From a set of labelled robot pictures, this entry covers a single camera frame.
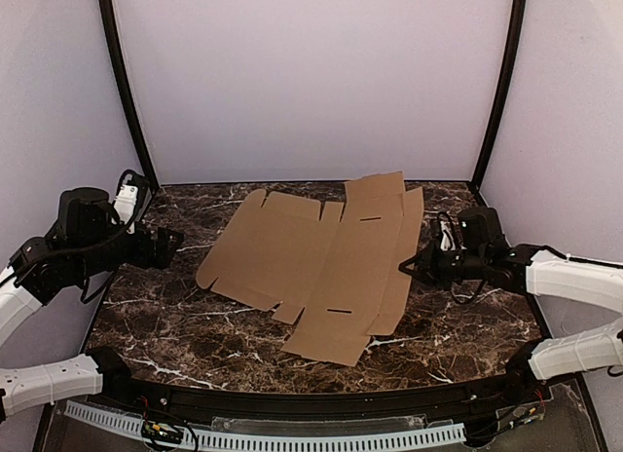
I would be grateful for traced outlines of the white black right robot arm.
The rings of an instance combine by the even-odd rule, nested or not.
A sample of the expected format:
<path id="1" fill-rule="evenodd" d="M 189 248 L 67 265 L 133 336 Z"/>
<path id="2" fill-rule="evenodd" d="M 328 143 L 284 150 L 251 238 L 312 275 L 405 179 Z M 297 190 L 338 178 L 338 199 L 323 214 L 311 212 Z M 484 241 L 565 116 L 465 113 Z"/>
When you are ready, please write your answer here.
<path id="1" fill-rule="evenodd" d="M 601 308 L 616 319 L 563 337 L 525 343 L 506 363 L 505 394 L 529 395 L 538 384 L 573 373 L 605 368 L 622 373 L 622 266 L 578 257 L 550 245 L 511 245 L 497 211 L 471 207 L 456 222 L 438 224 L 434 240 L 399 265 L 414 280 L 449 290 L 476 281 L 532 298 L 556 298 Z"/>

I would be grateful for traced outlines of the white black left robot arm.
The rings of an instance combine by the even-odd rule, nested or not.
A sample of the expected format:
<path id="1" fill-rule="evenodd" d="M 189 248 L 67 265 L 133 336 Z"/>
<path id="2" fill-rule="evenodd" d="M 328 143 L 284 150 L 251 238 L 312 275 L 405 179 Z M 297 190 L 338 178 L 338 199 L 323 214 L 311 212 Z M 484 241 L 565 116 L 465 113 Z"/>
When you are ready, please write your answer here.
<path id="1" fill-rule="evenodd" d="M 91 289 L 92 277 L 108 276 L 124 265 L 163 270 L 184 240 L 182 233 L 138 222 L 144 201 L 135 184 L 121 185 L 116 198 L 83 187 L 63 192 L 49 232 L 24 243 L 1 273 L 1 339 L 10 336 L 64 289 L 80 289 L 84 304 L 105 292 Z M 98 395 L 124 386 L 131 376 L 111 348 L 1 372 L 1 417 L 75 396 Z"/>

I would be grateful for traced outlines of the brown cardboard box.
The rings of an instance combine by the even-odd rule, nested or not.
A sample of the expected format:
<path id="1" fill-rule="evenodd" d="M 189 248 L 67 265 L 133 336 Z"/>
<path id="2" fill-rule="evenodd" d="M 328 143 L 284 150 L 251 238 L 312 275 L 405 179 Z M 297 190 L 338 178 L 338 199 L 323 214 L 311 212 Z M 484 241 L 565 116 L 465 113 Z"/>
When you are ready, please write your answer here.
<path id="1" fill-rule="evenodd" d="M 401 321 L 418 248 L 422 188 L 402 172 L 345 184 L 325 203 L 264 189 L 239 205 L 196 273 L 203 289 L 294 325 L 283 351 L 346 366 Z"/>

